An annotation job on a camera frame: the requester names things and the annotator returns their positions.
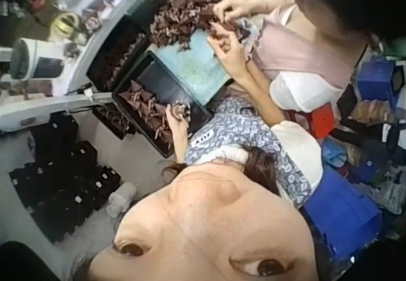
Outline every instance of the white sleeve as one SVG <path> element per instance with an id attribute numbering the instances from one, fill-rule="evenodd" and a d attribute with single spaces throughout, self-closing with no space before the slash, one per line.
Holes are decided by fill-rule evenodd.
<path id="1" fill-rule="evenodd" d="M 313 193 L 323 175 L 322 149 L 299 124 L 282 121 L 271 128 L 289 157 L 309 181 Z"/>
<path id="2" fill-rule="evenodd" d="M 271 82 L 269 93 L 282 110 L 311 112 L 327 102 L 335 103 L 342 89 L 331 86 L 318 74 L 281 71 Z"/>

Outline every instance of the light blue cutting board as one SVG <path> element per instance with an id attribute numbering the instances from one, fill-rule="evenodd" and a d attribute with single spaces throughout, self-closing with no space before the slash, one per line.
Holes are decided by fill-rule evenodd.
<path id="1" fill-rule="evenodd" d="M 213 55 L 214 52 L 206 39 L 205 32 L 196 30 L 190 41 L 191 49 L 180 51 L 179 44 L 175 44 L 155 52 L 203 106 L 230 78 Z"/>

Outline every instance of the shoulder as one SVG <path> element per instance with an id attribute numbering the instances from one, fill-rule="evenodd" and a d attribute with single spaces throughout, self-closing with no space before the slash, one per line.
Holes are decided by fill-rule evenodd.
<path id="1" fill-rule="evenodd" d="M 282 121 L 271 128 L 286 154 L 300 169 L 313 192 L 322 179 L 322 149 L 317 140 L 299 124 Z"/>

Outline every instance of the pink top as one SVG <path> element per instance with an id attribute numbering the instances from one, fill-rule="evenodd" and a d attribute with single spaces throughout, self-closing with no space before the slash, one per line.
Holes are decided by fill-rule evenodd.
<path id="1" fill-rule="evenodd" d="M 320 75 L 334 88 L 344 89 L 354 69 L 332 52 L 284 27 L 283 15 L 292 6 L 281 5 L 264 19 L 252 44 L 252 59 L 270 79 L 275 71 L 308 72 Z"/>

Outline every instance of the black tray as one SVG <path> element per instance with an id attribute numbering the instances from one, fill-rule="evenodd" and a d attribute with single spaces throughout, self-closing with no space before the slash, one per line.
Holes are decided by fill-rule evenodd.
<path id="1" fill-rule="evenodd" d="M 124 137 L 127 134 L 131 134 L 131 132 L 122 132 L 120 131 L 115 125 L 113 125 L 102 113 L 100 113 L 97 108 L 92 108 L 92 113 L 94 116 L 96 116 L 96 118 L 102 123 L 104 124 L 107 129 L 109 129 L 111 132 L 113 132 L 114 135 L 116 135 L 116 137 L 120 140 L 123 140 Z"/>
<path id="2" fill-rule="evenodd" d="M 131 80 L 138 81 L 145 90 L 155 94 L 158 102 L 164 105 L 176 100 L 190 104 L 191 121 L 189 133 L 197 132 L 212 115 L 185 89 L 182 83 L 152 52 L 147 52 L 139 64 L 130 71 L 113 91 L 113 100 L 119 110 L 141 131 L 147 140 L 164 157 L 173 154 L 173 147 L 167 148 L 167 143 L 160 138 L 155 139 L 155 132 L 144 122 L 132 106 L 120 94 L 130 88 Z"/>
<path id="3" fill-rule="evenodd" d="M 100 67 L 102 67 L 103 59 L 106 55 L 111 54 L 112 51 L 116 49 L 118 46 L 125 46 L 127 43 L 125 41 L 125 36 L 128 32 L 137 35 L 138 33 L 145 34 L 144 39 L 138 43 L 138 45 L 134 48 L 131 54 L 128 56 L 125 64 L 121 67 L 120 71 L 117 73 L 113 85 L 110 89 L 106 85 L 103 84 L 103 81 L 100 79 Z M 117 85 L 121 82 L 121 79 L 125 77 L 128 70 L 134 65 L 137 59 L 147 50 L 150 46 L 150 35 L 151 32 L 141 28 L 130 16 L 123 16 L 120 22 L 115 26 L 113 31 L 108 35 L 105 42 L 99 49 L 99 52 L 95 56 L 95 59 L 91 63 L 86 75 L 89 79 L 93 82 L 96 89 L 99 91 L 112 91 Z"/>

